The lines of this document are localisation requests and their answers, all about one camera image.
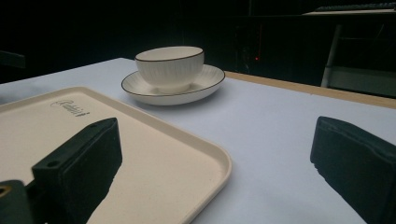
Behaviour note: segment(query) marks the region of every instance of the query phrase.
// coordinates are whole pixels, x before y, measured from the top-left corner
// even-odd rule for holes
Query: white table
[[[316,121],[342,119],[396,145],[395,109],[229,77],[197,102],[144,105],[120,86],[135,70],[134,61],[115,59],[1,84],[0,105],[84,86],[222,146],[231,178],[194,223],[364,223],[309,160]]]

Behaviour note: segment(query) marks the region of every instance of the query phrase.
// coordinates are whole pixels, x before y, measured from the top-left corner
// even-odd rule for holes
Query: cup and saucer
[[[204,51],[189,46],[151,49],[136,55],[138,71],[122,88],[149,105],[181,105],[215,92],[225,78],[221,69],[204,64]]]
[[[182,105],[205,98],[215,92],[224,80],[224,71],[204,64],[202,72],[182,92],[163,93],[142,78],[139,71],[127,76],[122,81],[122,88],[139,102],[149,105]]]

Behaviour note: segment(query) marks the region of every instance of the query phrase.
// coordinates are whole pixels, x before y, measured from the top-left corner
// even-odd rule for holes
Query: white cup
[[[141,77],[163,93],[186,91],[204,67],[204,51],[189,46],[151,49],[136,55]]]

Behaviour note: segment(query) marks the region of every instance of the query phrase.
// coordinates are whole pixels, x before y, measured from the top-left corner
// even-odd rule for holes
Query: tray rim
[[[6,113],[9,110],[18,109],[18,108],[21,108],[21,107],[24,107],[27,105],[45,101],[45,100],[51,99],[53,97],[61,96],[63,94],[76,93],[76,92],[85,94],[85,95],[105,104],[105,105],[109,105],[112,108],[118,110],[119,112],[123,113],[124,115],[126,115],[132,119],[136,119],[136,116],[141,116],[141,118],[144,118],[147,121],[150,121],[150,123],[148,123],[143,120],[140,120],[143,123],[145,123],[146,125],[148,125],[152,128],[155,128],[156,130],[158,130],[172,138],[175,138],[177,140],[182,140],[180,142],[182,142],[186,145],[192,145],[192,143],[191,143],[191,140],[192,140],[194,142],[200,142],[200,144],[206,144],[207,146],[215,147],[218,150],[218,154],[221,154],[221,155],[217,155],[216,158],[213,157],[212,155],[209,155],[207,153],[208,150],[202,151],[202,148],[198,148],[197,150],[201,151],[202,153],[205,153],[207,156],[215,159],[216,161],[219,161],[219,157],[223,157],[224,159],[226,159],[226,164],[224,164],[224,167],[226,168],[227,172],[222,176],[222,178],[220,178],[220,181],[215,185],[213,190],[209,191],[208,194],[205,197],[203,197],[202,200],[199,201],[198,204],[196,204],[196,206],[193,207],[190,210],[190,212],[187,213],[183,217],[184,219],[183,219],[182,223],[189,223],[189,222],[193,221],[194,218],[198,214],[200,214],[201,211],[212,201],[212,199],[225,187],[228,180],[230,179],[231,172],[233,169],[233,162],[232,162],[232,159],[231,159],[229,153],[223,147],[221,147],[211,141],[208,141],[201,136],[191,133],[187,130],[181,129],[181,128],[177,127],[176,125],[173,125],[173,124],[166,122],[162,119],[159,119],[153,115],[150,115],[149,113],[143,111],[140,108],[137,108],[137,107],[134,107],[131,105],[127,105],[124,102],[121,102],[117,99],[114,99],[112,97],[104,95],[101,92],[94,91],[88,87],[76,86],[76,87],[59,89],[59,90],[50,91],[50,92],[43,93],[43,94],[38,94],[36,96],[27,97],[25,99],[21,99],[21,100],[15,101],[15,102],[3,104],[3,105],[0,105],[0,114]]]

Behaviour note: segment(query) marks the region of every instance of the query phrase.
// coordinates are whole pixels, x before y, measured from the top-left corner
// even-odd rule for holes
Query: tray
[[[224,149],[83,87],[0,105],[0,180],[28,184],[34,164],[107,118],[119,121],[123,162],[89,223],[189,223],[227,183]]]

